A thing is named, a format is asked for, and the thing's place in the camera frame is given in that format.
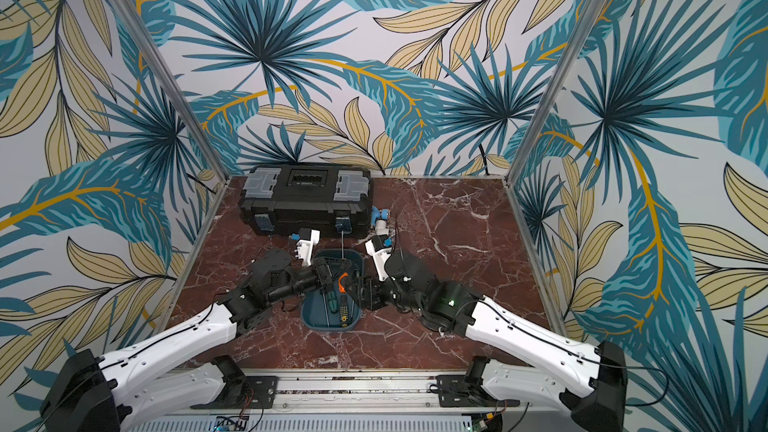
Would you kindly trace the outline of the yellow-black dotted-grip screwdriver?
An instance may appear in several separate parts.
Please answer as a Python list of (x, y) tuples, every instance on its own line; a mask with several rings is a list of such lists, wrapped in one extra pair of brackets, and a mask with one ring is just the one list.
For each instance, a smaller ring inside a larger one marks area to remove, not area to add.
[(339, 298), (339, 319), (341, 327), (347, 327), (350, 324), (349, 303), (346, 294), (342, 294)]

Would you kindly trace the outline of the green-black handled screwdriver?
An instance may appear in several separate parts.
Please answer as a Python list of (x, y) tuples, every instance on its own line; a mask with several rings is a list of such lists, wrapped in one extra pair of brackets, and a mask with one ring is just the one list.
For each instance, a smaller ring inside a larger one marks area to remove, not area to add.
[(337, 328), (339, 326), (339, 302), (334, 289), (330, 289), (324, 298), (327, 326)]

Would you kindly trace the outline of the orange-black stubby screwdriver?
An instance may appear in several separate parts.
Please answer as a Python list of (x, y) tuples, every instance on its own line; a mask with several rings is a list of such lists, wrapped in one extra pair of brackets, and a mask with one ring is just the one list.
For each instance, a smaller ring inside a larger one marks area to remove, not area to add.
[(338, 289), (340, 294), (346, 294), (345, 280), (349, 277), (349, 272), (347, 271), (348, 264), (344, 254), (344, 233), (343, 232), (341, 232), (340, 251), (341, 251), (342, 268), (338, 278)]

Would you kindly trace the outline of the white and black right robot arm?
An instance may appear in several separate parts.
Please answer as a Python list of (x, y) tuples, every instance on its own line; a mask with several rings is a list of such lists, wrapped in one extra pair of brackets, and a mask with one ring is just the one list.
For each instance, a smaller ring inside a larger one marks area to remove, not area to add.
[(392, 306), (412, 313), (428, 330), (490, 345), (544, 374), (541, 387), (514, 385), (503, 363), (480, 359), (467, 381), (496, 401), (528, 393), (531, 402), (548, 400), (569, 413), (585, 431), (621, 431), (631, 402), (624, 350), (610, 341), (598, 345), (558, 335), (524, 319), (459, 282), (443, 280), (417, 256), (389, 244), (385, 235), (366, 242), (373, 276), (344, 278), (341, 285), (361, 309)]

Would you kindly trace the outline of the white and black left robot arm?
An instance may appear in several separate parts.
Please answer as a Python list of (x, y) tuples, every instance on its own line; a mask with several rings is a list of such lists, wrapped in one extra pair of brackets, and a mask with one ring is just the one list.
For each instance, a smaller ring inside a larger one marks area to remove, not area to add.
[(292, 264), (284, 250), (255, 260), (237, 287), (218, 295), (200, 313), (135, 345), (67, 359), (40, 407), (45, 431), (129, 431), (222, 392), (242, 392), (245, 376), (230, 358), (190, 372), (178, 365), (258, 327), (274, 305), (335, 283), (323, 259)]

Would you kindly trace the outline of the teal plastic storage tray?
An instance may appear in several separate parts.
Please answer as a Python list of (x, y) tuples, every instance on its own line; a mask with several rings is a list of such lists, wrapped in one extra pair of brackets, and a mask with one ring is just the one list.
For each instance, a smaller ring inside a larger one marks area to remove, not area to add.
[[(345, 258), (347, 260), (349, 276), (353, 279), (361, 278), (364, 272), (364, 260), (363, 257), (354, 250), (344, 251)], [(336, 291), (337, 299), (342, 294), (338, 289), (338, 278), (342, 268), (341, 251), (340, 249), (328, 249), (317, 252), (313, 257), (315, 259), (326, 259), (332, 264), (332, 270), (335, 276), (335, 283), (333, 289)], [(346, 293), (349, 303), (350, 312), (350, 324), (347, 327), (339, 326), (337, 328), (329, 328), (327, 326), (324, 298), (325, 294), (322, 294), (319, 290), (308, 292), (301, 305), (300, 317), (304, 324), (311, 330), (318, 332), (348, 332), (354, 329), (357, 322), (361, 317), (361, 310)]]

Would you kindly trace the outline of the blue valve fitting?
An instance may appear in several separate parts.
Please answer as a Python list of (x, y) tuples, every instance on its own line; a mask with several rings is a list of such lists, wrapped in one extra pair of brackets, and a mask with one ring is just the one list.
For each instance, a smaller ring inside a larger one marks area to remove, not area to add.
[(375, 226), (378, 221), (388, 221), (390, 217), (389, 209), (379, 209), (378, 207), (372, 207), (371, 213), (371, 225)]

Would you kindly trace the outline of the black plastic toolbox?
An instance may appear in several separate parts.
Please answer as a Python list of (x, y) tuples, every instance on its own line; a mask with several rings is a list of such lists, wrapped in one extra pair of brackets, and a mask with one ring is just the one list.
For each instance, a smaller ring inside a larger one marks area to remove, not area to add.
[(374, 184), (367, 169), (324, 164), (261, 165), (246, 176), (238, 202), (258, 235), (302, 228), (323, 237), (363, 238), (371, 228)]

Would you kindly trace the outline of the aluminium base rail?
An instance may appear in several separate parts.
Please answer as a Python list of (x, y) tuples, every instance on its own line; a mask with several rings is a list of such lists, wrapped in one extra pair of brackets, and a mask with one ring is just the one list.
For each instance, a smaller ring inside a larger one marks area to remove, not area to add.
[(554, 382), (507, 367), (502, 400), (470, 390), (459, 370), (249, 369), (252, 400), (183, 408), (140, 431), (577, 431)]

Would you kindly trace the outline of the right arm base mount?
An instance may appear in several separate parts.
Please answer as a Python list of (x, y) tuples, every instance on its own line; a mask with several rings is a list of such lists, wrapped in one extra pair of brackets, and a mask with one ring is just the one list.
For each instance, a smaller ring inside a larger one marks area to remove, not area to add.
[(428, 391), (438, 396), (443, 408), (519, 406), (519, 400), (496, 399), (482, 388), (482, 373), (491, 361), (489, 357), (475, 356), (466, 372), (438, 375), (436, 382), (429, 385)]

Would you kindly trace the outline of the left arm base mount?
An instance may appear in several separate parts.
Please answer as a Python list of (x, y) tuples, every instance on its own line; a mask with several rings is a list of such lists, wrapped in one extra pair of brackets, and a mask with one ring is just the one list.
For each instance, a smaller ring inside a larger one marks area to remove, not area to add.
[(211, 364), (223, 374), (224, 387), (215, 399), (193, 405), (192, 409), (223, 410), (253, 407), (271, 409), (274, 404), (279, 377), (275, 375), (246, 375), (228, 355), (217, 356)]

